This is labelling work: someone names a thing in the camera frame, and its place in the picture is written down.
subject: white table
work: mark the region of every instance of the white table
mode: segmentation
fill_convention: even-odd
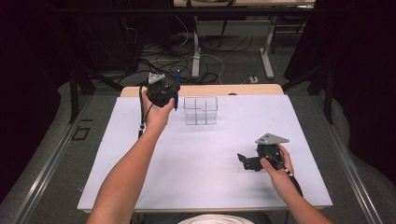
[[[187,0],[174,0],[175,7],[186,7]],[[210,3],[191,0],[192,7],[226,7],[229,2]],[[236,0],[233,7],[283,7],[306,6],[315,4],[315,0]],[[194,32],[194,56],[192,61],[192,77],[199,76],[201,49],[199,48],[199,35],[221,35],[223,21],[198,21],[195,17],[197,31]],[[270,21],[228,21],[223,35],[254,35],[265,36],[264,48],[260,49],[262,64],[267,78],[274,78],[274,72],[268,52],[274,34],[276,17]]]
[[[259,88],[250,87],[252,92]],[[243,94],[250,87],[235,86],[234,90],[227,92],[241,91]],[[213,88],[219,92],[225,87],[210,86],[207,89]],[[186,89],[186,95],[193,94],[187,92],[192,87]],[[203,95],[209,94],[208,91],[203,92]],[[290,140],[284,146],[290,152],[295,176],[304,197],[316,208],[332,205],[287,95],[274,93],[217,97],[219,111],[216,125],[186,125],[181,104],[183,97],[180,97],[178,110],[171,113],[154,151],[145,185],[135,207],[136,212],[287,209],[276,195],[269,175],[264,170],[245,170],[236,155],[257,156],[254,141],[265,133]],[[106,175],[137,140],[139,118],[138,98],[119,97],[78,209],[91,211]]]

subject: human arm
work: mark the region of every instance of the human arm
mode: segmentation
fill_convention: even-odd
[[[283,154],[285,166],[294,174],[289,152],[281,145],[278,145],[278,148]],[[271,181],[277,194],[288,206],[297,223],[331,223],[329,219],[323,216],[300,195],[283,169],[274,169],[271,163],[265,158],[261,159],[260,162],[262,167],[271,176]]]
[[[107,175],[88,223],[130,223],[155,145],[174,107],[173,99],[168,105],[158,107],[151,105],[146,92],[142,98],[147,114],[146,130]]]

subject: forearm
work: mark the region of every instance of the forearm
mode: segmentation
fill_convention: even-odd
[[[284,202],[294,216],[297,223],[331,223],[329,219],[323,216],[316,208],[314,208],[306,199],[299,194],[291,194],[285,197]]]
[[[146,131],[107,175],[89,222],[129,223],[161,132]]]

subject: finger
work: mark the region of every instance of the finger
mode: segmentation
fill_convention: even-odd
[[[271,163],[267,159],[262,158],[260,160],[260,163],[262,164],[262,168],[264,168],[270,176],[272,176],[276,173],[276,169],[274,169],[274,167],[271,165]]]
[[[289,152],[286,150],[285,147],[283,147],[280,144],[277,144],[277,148],[279,148],[280,152],[283,155],[283,163],[285,164],[286,167],[288,167],[292,171],[292,164],[291,164],[291,158]]]
[[[168,104],[165,105],[163,108],[165,108],[166,111],[171,112],[172,109],[174,108],[174,106],[175,106],[175,99],[174,99],[174,98],[171,98],[171,99],[169,100]]]
[[[142,96],[148,98],[148,91],[144,90]]]

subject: power strip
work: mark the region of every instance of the power strip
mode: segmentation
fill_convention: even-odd
[[[259,79],[257,77],[249,77],[248,79],[250,80],[251,84],[259,83]]]

